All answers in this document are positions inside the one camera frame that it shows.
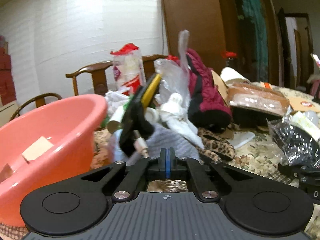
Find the pink plastic basin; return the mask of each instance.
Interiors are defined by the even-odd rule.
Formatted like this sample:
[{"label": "pink plastic basin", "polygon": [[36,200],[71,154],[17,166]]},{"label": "pink plastic basin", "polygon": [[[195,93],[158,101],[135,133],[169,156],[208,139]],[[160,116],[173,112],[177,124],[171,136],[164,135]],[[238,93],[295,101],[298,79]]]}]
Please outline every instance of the pink plastic basin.
[{"label": "pink plastic basin", "polygon": [[[15,173],[0,183],[0,222],[24,226],[20,203],[32,190],[87,172],[93,157],[93,131],[107,114],[105,99],[83,95],[37,108],[0,128],[0,170]],[[31,161],[21,153],[41,136],[54,144]]]}]

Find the chair backrest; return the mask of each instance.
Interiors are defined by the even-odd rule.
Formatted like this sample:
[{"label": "chair backrest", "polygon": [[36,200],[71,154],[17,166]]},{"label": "chair backrest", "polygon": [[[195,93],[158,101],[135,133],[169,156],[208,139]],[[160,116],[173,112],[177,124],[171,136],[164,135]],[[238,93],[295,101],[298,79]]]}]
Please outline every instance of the chair backrest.
[{"label": "chair backrest", "polygon": [[22,104],[17,111],[14,112],[14,114],[11,116],[10,121],[13,120],[17,115],[20,116],[20,111],[25,108],[27,105],[29,105],[32,102],[36,103],[36,108],[44,106],[45,105],[45,99],[46,97],[56,97],[57,100],[61,100],[62,97],[56,93],[46,93],[46,94],[42,94],[39,96],[36,96],[34,98],[31,98],[30,100],[28,100],[27,102],[25,102],[24,104]]},{"label": "chair backrest", "polygon": [[[146,79],[148,79],[155,72],[153,62],[156,59],[166,58],[166,57],[167,56],[158,55],[158,54],[142,57],[143,68],[144,68]],[[104,96],[105,93],[108,92],[108,85],[107,85],[107,78],[106,78],[105,71],[107,68],[111,67],[112,65],[113,65],[112,61],[100,62],[100,63],[82,67],[72,74],[66,74],[67,78],[72,78],[73,91],[75,93],[75,96],[79,95],[76,77],[81,73],[90,73],[92,76],[94,93],[97,95]]]}]

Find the clear plastic bag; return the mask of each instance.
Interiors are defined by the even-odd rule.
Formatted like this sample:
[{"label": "clear plastic bag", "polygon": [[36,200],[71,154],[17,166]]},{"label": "clear plastic bag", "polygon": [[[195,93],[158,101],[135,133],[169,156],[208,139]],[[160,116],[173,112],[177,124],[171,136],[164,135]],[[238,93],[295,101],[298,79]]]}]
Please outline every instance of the clear plastic bag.
[{"label": "clear plastic bag", "polygon": [[156,95],[157,102],[162,105],[166,103],[173,93],[178,93],[182,96],[182,108],[188,111],[190,103],[189,92],[189,68],[187,61],[189,32],[181,31],[179,34],[179,53],[180,66],[173,60],[158,59],[155,61],[155,70],[161,75],[161,83],[159,86],[159,94]]},{"label": "clear plastic bag", "polygon": [[268,122],[273,141],[283,151],[281,165],[306,165],[318,168],[319,145],[307,132],[290,124],[290,117]]},{"label": "clear plastic bag", "polygon": [[130,88],[132,93],[135,93],[140,85],[145,85],[146,77],[139,47],[129,43],[119,51],[112,51],[111,55],[114,55],[113,75],[118,90],[126,87]]}]

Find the plastic bag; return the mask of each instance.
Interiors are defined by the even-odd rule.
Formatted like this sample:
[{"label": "plastic bag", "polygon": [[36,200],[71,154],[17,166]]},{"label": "plastic bag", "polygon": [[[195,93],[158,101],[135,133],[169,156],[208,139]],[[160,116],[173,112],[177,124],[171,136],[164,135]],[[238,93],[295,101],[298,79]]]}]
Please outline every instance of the plastic bag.
[{"label": "plastic bag", "polygon": [[178,93],[173,93],[169,101],[160,107],[160,116],[166,122],[168,128],[204,149],[201,138],[197,135],[198,129],[191,123],[181,107],[182,97]]},{"label": "plastic bag", "polygon": [[290,102],[281,92],[244,83],[234,83],[228,90],[230,106],[284,116]]},{"label": "plastic bag", "polygon": [[187,114],[190,103],[189,92],[189,68],[187,61],[189,32],[187,30],[181,31],[179,34],[179,53],[180,66],[173,60],[158,59],[155,61],[155,70],[162,77],[159,85],[159,94],[156,95],[157,102],[162,105],[168,102],[173,93],[178,93],[182,96],[182,108]]},{"label": "plastic bag", "polygon": [[318,142],[303,129],[291,125],[290,117],[268,122],[273,141],[283,151],[281,165],[306,165],[317,168],[320,154]]},{"label": "plastic bag", "polygon": [[109,91],[104,97],[108,104],[108,116],[112,117],[115,111],[120,107],[125,105],[129,101],[129,97],[116,91]]},{"label": "plastic bag", "polygon": [[121,87],[127,87],[130,88],[132,93],[135,93],[140,85],[146,84],[139,47],[133,43],[129,43],[124,45],[119,51],[112,51],[111,55],[114,55],[113,75],[118,90]]}]

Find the red and white packaging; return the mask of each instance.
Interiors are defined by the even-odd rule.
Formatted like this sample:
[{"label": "red and white packaging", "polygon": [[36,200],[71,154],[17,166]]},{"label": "red and white packaging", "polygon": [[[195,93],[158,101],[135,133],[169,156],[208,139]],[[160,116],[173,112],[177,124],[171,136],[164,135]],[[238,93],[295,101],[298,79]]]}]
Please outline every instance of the red and white packaging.
[{"label": "red and white packaging", "polygon": [[119,51],[111,52],[113,58],[113,75],[118,90],[129,88],[135,93],[140,85],[146,84],[142,55],[139,47],[133,43],[124,45]]}]

